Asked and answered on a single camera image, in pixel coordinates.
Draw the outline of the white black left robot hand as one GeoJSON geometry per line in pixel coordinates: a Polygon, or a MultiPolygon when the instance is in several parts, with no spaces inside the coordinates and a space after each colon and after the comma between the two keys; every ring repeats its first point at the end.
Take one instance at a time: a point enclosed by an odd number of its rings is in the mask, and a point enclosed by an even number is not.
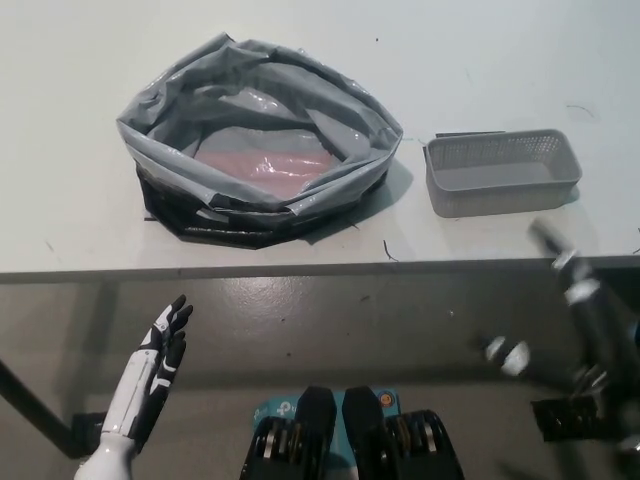
{"type": "Polygon", "coordinates": [[[184,295],[155,319],[131,354],[112,397],[100,440],[120,438],[139,451],[168,399],[186,351],[184,331],[193,307],[184,295]]]}

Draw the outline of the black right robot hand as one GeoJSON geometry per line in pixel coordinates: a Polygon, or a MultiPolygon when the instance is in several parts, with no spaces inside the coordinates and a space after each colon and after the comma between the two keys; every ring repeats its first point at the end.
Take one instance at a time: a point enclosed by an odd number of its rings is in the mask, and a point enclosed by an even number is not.
{"type": "Polygon", "coordinates": [[[606,392],[623,400],[639,397],[639,353],[631,332],[614,306],[614,295],[582,256],[556,229],[542,220],[529,227],[551,256],[554,273],[581,347],[581,359],[569,366],[525,341],[504,336],[481,338],[485,361],[504,375],[566,394],[606,392]]]}

